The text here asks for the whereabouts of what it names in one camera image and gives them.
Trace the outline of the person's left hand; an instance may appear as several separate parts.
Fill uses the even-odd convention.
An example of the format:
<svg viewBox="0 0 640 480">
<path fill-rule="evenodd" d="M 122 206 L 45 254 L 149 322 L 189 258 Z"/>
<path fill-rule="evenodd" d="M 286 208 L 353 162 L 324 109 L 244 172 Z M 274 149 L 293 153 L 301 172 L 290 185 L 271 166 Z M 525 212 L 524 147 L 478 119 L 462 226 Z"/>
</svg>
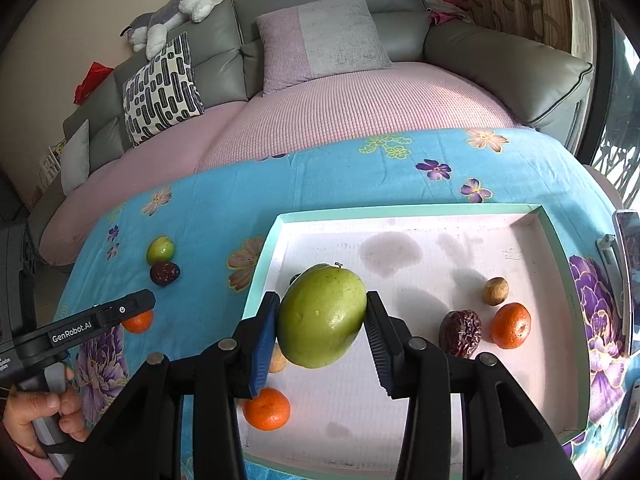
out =
<svg viewBox="0 0 640 480">
<path fill-rule="evenodd" d="M 72 386 L 74 372 L 66 367 L 67 388 L 61 394 L 53 392 L 17 391 L 11 389 L 2 424 L 9 437 L 21 452 L 29 458 L 45 460 L 46 452 L 39 444 L 32 422 L 38 418 L 60 415 L 58 426 L 64 434 L 78 442 L 84 442 L 90 434 L 79 393 Z"/>
</svg>

